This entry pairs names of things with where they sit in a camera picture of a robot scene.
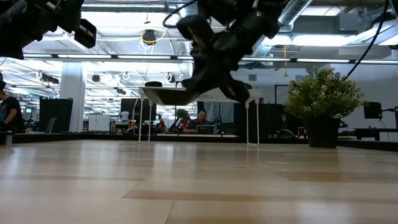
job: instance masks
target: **ceiling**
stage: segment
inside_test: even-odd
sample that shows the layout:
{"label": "ceiling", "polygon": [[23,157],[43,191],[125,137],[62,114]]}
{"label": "ceiling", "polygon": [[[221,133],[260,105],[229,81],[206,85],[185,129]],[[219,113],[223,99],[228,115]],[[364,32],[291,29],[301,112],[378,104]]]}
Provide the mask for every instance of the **ceiling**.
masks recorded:
{"label": "ceiling", "polygon": [[[164,7],[162,1],[85,1],[81,16],[93,23],[98,30],[96,46],[87,49],[73,40],[73,34],[58,29],[49,32],[40,42],[28,45],[24,52],[27,54],[134,54],[134,55],[189,55],[191,46],[177,29],[166,29],[162,21],[168,12],[161,12]],[[187,0],[168,0],[170,10],[175,9]],[[340,1],[340,0],[313,0],[301,16],[294,23],[294,29],[290,33],[281,33],[290,39],[300,35],[341,35],[345,30],[345,36],[358,37],[359,33],[370,29],[374,23],[368,22],[375,19],[377,10],[384,0],[366,1]],[[189,7],[184,14],[195,13],[194,7]],[[180,19],[180,15],[174,15],[169,24],[174,24]],[[213,21],[213,29],[216,32],[224,28]],[[152,47],[143,44],[141,35],[147,29],[155,30],[157,43]],[[398,34],[398,31],[389,29],[388,39]],[[274,45],[271,46],[267,57],[298,57],[298,58],[359,58],[366,49],[366,44],[371,38],[360,43],[349,44],[340,47],[311,46],[311,45]],[[391,51],[388,46],[375,45],[367,58],[383,59],[388,57]],[[62,61],[41,60],[14,60],[0,58],[0,70],[4,79],[10,85],[23,86],[12,90],[15,94],[21,94],[37,98],[38,96],[57,97],[59,85],[48,84],[40,81],[41,74],[47,74],[62,81]],[[98,110],[92,101],[102,102],[102,106],[117,113],[119,99],[123,96],[137,97],[137,87],[145,82],[158,81],[164,86],[175,86],[168,80],[169,75],[175,79],[189,78],[192,72],[191,63],[143,63],[143,62],[82,62],[87,73],[86,110]],[[269,68],[306,68],[307,63],[274,63]],[[104,77],[103,81],[92,81],[93,75]],[[126,95],[116,92],[113,86],[119,86],[126,90]]]}

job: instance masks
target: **white table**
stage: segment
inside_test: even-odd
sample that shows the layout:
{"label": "white table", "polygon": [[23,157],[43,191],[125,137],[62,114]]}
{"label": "white table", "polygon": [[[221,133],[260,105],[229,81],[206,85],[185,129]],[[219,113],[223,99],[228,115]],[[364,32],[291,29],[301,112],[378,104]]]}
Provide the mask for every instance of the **white table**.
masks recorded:
{"label": "white table", "polygon": [[[184,94],[185,89],[183,88],[164,88],[164,87],[140,87],[139,88],[139,93],[141,95],[141,102],[144,101],[145,98],[149,100],[149,114],[152,114],[152,105],[154,103],[158,105],[164,105],[162,100],[159,98],[159,96],[156,94],[156,90],[180,90]],[[250,145],[258,146],[260,144],[260,128],[259,128],[259,103],[260,103],[260,98],[263,97],[263,92],[262,90],[249,90],[250,92],[250,98],[247,100],[245,103],[246,106],[246,137],[247,137],[247,143]],[[250,143],[249,142],[249,103],[252,102],[256,103],[256,110],[257,110],[257,144]],[[210,90],[206,93],[201,94],[196,98],[194,101],[203,101],[203,102],[233,102],[233,103],[238,103],[237,101],[231,100],[227,97],[224,96],[223,92],[217,88],[214,90]],[[140,143],[145,143],[150,141],[150,128],[151,125],[149,126],[149,135],[148,135],[148,141],[141,142],[141,121],[142,121],[142,106],[143,103],[141,103],[141,112],[140,112],[140,124],[139,124],[139,137],[138,141]]]}

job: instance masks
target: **wooden floor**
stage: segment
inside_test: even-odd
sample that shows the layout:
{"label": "wooden floor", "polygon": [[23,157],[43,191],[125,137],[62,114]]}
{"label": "wooden floor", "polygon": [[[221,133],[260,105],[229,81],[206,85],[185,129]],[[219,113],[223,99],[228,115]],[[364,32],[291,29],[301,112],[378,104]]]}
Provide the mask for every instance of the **wooden floor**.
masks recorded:
{"label": "wooden floor", "polygon": [[64,141],[0,148],[0,223],[398,223],[398,153]]}

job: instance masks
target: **black plant pot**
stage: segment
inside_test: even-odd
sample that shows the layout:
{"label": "black plant pot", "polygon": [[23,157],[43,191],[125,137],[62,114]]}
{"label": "black plant pot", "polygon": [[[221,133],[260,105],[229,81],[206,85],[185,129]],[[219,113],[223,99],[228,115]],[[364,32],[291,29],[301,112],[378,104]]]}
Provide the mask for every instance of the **black plant pot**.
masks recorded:
{"label": "black plant pot", "polygon": [[340,119],[313,118],[305,120],[310,147],[335,148]]}

